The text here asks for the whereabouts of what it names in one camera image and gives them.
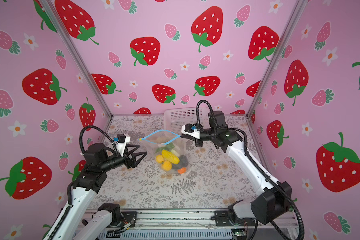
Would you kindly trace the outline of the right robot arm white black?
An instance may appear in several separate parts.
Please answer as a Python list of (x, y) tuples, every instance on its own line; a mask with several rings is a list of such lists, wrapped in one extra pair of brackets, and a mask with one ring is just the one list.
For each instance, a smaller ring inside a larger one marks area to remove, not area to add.
[(247, 135), (244, 131), (236, 128), (197, 130), (195, 126), (187, 124), (182, 126), (181, 137), (194, 141), (196, 146), (207, 141), (214, 143), (236, 162), (250, 180), (257, 197), (252, 202), (237, 201), (228, 207), (228, 218), (232, 225), (238, 225), (244, 219), (251, 218), (257, 224), (271, 224), (286, 240), (288, 237), (274, 220), (292, 209), (298, 222), (297, 239), (304, 239), (304, 223), (296, 204), (291, 199), (291, 186), (287, 182), (279, 182), (249, 152)]

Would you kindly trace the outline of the small yellow lemon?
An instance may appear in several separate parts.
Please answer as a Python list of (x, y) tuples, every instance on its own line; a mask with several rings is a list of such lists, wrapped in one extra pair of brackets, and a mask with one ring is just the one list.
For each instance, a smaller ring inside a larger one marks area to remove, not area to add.
[(162, 155), (157, 155), (155, 157), (156, 163), (162, 164), (164, 162), (164, 157)]

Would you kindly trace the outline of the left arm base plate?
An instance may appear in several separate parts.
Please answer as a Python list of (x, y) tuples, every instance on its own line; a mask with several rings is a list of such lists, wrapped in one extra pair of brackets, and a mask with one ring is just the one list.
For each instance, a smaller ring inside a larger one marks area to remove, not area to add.
[(130, 224), (128, 228), (134, 228), (136, 225), (137, 214), (138, 212), (136, 211), (121, 211), (121, 215), (116, 219), (112, 219), (112, 222), (107, 228), (120, 229), (127, 224)]

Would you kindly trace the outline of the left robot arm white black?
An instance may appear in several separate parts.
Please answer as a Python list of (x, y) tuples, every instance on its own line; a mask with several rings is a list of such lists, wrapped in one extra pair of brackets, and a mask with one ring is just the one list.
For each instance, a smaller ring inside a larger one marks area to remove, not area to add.
[(84, 152), (86, 164), (79, 176), (68, 185), (68, 201), (45, 235), (46, 240), (94, 240), (107, 227), (115, 228), (115, 233), (120, 234), (133, 225), (135, 219), (127, 221), (118, 204), (104, 203), (98, 208), (94, 218), (77, 232), (89, 204), (107, 179), (107, 172), (122, 165), (136, 168), (147, 156), (147, 152), (136, 151), (139, 145), (125, 146), (123, 154), (112, 151), (103, 143), (93, 144)]

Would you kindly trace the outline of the white plastic perforated basket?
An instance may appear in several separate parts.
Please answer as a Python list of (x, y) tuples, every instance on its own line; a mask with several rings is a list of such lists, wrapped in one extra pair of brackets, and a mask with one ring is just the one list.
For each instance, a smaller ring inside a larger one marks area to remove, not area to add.
[[(204, 129), (210, 128), (208, 113), (210, 112), (207, 107), (200, 107), (200, 123)], [(180, 135), (182, 133), (182, 126), (186, 124), (196, 124), (197, 114), (196, 108), (182, 108), (167, 110), (164, 113), (164, 130), (171, 131)]]

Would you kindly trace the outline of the yellow mango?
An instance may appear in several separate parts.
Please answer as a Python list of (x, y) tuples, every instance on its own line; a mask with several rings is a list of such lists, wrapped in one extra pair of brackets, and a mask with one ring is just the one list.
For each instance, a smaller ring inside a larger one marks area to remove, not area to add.
[(162, 168), (162, 170), (168, 172), (172, 169), (172, 163), (170, 161), (164, 160), (162, 162), (161, 168)]

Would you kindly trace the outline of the dark purple eggplant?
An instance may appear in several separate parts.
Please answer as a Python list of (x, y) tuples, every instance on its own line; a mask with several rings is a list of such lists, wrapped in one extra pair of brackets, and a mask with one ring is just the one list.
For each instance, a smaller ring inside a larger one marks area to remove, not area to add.
[(181, 169), (181, 168), (187, 167), (188, 165), (189, 165), (189, 161), (188, 161), (187, 156), (186, 155), (181, 155), (179, 157), (179, 163), (177, 164), (177, 167), (179, 169)]

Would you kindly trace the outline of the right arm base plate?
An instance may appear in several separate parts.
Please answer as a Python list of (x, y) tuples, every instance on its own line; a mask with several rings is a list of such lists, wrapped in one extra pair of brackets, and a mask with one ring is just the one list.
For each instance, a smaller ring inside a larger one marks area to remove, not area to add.
[(227, 210), (215, 211), (211, 216), (211, 221), (214, 221), (218, 227), (254, 227), (256, 225), (255, 219), (239, 219)]

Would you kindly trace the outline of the orange mandarin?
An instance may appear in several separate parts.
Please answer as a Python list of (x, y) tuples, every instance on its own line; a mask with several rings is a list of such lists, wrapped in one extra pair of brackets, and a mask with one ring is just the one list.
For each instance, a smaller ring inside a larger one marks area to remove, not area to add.
[(187, 168), (186, 168), (186, 167), (177, 170), (177, 172), (178, 172), (179, 174), (183, 174), (183, 173), (185, 173), (186, 171), (187, 171)]

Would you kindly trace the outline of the clear zip bag blue zipper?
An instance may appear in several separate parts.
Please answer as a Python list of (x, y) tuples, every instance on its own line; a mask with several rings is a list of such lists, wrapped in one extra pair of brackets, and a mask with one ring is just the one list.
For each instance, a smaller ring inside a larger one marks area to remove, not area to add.
[(186, 140), (168, 130), (158, 130), (139, 139), (157, 166), (174, 175), (187, 172), (190, 161), (186, 154)]

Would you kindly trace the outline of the yellow bell pepper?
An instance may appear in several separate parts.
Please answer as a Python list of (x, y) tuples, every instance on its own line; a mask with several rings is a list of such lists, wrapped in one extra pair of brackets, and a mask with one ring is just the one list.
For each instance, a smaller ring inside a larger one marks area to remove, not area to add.
[(172, 164), (178, 164), (180, 162), (179, 157), (177, 157), (175, 154), (173, 154), (170, 151), (162, 150), (162, 156), (165, 160), (169, 161)]

